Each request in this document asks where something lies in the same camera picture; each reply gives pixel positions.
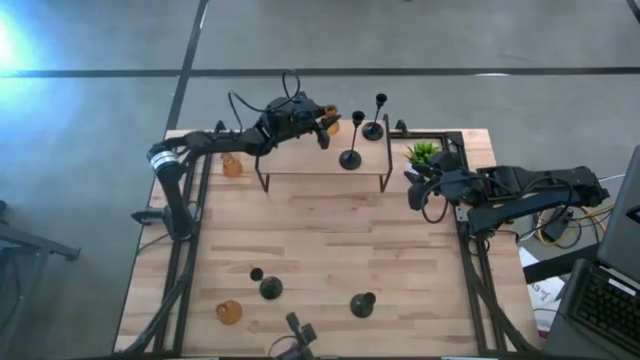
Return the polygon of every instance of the green plant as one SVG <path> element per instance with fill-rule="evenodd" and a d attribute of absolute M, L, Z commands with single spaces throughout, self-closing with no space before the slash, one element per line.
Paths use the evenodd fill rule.
<path fill-rule="evenodd" d="M 412 164 L 426 164 L 433 154 L 440 151 L 440 147 L 433 143 L 413 144 L 413 148 L 407 146 L 409 154 L 405 155 Z"/>

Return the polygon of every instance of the black stand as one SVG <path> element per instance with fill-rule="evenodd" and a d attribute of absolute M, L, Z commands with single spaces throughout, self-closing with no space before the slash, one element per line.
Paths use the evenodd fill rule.
<path fill-rule="evenodd" d="M 378 124 L 378 114 L 380 114 L 380 109 L 386 101 L 387 95 L 376 95 L 376 117 L 374 118 L 372 123 L 367 123 L 362 127 L 362 136 L 364 136 L 365 139 L 375 141 L 382 138 L 384 130 L 382 129 L 382 125 Z"/>
<path fill-rule="evenodd" d="M 345 150 L 340 154 L 339 162 L 340 166 L 342 166 L 345 170 L 355 170 L 360 167 L 362 164 L 362 156 L 353 150 L 353 147 L 356 144 L 356 134 L 358 133 L 358 126 L 362 124 L 364 120 L 364 113 L 362 111 L 354 111 L 351 114 L 353 118 L 353 140 L 351 140 L 351 150 Z"/>

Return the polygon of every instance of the laptop keyboard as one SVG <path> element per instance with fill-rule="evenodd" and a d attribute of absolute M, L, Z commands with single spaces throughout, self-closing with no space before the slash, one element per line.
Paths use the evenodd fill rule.
<path fill-rule="evenodd" d="M 632 295 L 634 289 L 621 290 L 609 283 L 610 278 L 599 268 L 586 274 L 572 317 L 609 341 L 640 353 L 640 300 Z"/>

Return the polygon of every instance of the wooden table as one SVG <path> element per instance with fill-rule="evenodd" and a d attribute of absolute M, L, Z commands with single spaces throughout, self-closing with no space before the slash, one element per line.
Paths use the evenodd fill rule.
<path fill-rule="evenodd" d="M 488 131 L 461 131 L 470 167 L 495 165 Z M 167 136 L 183 133 L 169 131 Z M 363 187 L 358 176 L 288 175 L 273 181 L 265 194 L 253 171 L 253 158 L 238 154 L 244 173 L 227 178 L 216 156 L 183 354 L 264 356 L 274 340 L 289 334 L 285 315 L 292 311 L 315 328 L 318 340 L 311 347 L 316 356 L 475 354 L 453 215 L 449 212 L 443 222 L 427 224 L 407 204 L 404 154 L 406 145 L 415 141 L 392 140 L 394 172 L 385 193 L 375 186 Z M 431 218 L 441 212 L 442 201 L 430 199 Z M 162 204 L 156 184 L 151 205 Z M 162 225 L 145 228 L 141 245 L 164 232 Z M 160 304 L 169 242 L 154 244 L 137 258 L 116 349 L 135 339 Z M 492 238 L 489 258 L 500 305 L 537 345 L 512 235 Z M 282 280 L 280 298 L 267 301 L 259 295 L 258 283 L 249 278 L 254 267 Z M 367 319 L 356 318 L 349 301 L 367 291 L 377 296 L 374 312 Z M 229 299 L 239 301 L 244 312 L 232 326 L 215 315 L 216 305 Z M 491 346 L 486 308 L 483 318 Z M 171 320 L 175 317 L 167 333 L 169 346 Z"/>

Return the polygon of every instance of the floor stripe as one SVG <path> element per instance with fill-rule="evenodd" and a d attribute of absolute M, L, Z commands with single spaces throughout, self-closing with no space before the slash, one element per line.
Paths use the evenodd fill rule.
<path fill-rule="evenodd" d="M 0 78 L 162 78 L 180 77 L 175 106 L 181 106 L 189 78 L 255 78 L 279 77 L 282 69 L 189 69 L 193 64 L 195 46 L 187 69 L 172 70 L 21 70 L 0 71 Z M 639 75 L 640 67 L 545 67 L 545 68 L 315 68 L 296 69 L 306 77 L 403 77 L 403 76 L 575 76 L 575 75 Z"/>
<path fill-rule="evenodd" d="M 204 18 L 207 12 L 208 5 L 209 0 L 200 0 L 200 3 L 198 4 L 198 10 L 196 11 L 193 28 L 191 29 L 191 37 L 189 38 L 189 45 L 187 46 L 187 53 L 184 56 L 182 71 L 180 73 L 180 78 L 178 79 L 178 86 L 176 87 L 176 92 L 173 96 L 173 102 L 171 103 L 171 110 L 169 111 L 167 126 L 165 127 L 166 130 L 173 130 L 178 126 L 180 110 L 182 109 L 184 95 L 187 91 L 190 71 L 191 67 L 193 66 L 193 60 L 196 57 L 198 40 L 200 40 L 200 34 L 202 33 L 202 26 L 204 24 Z"/>

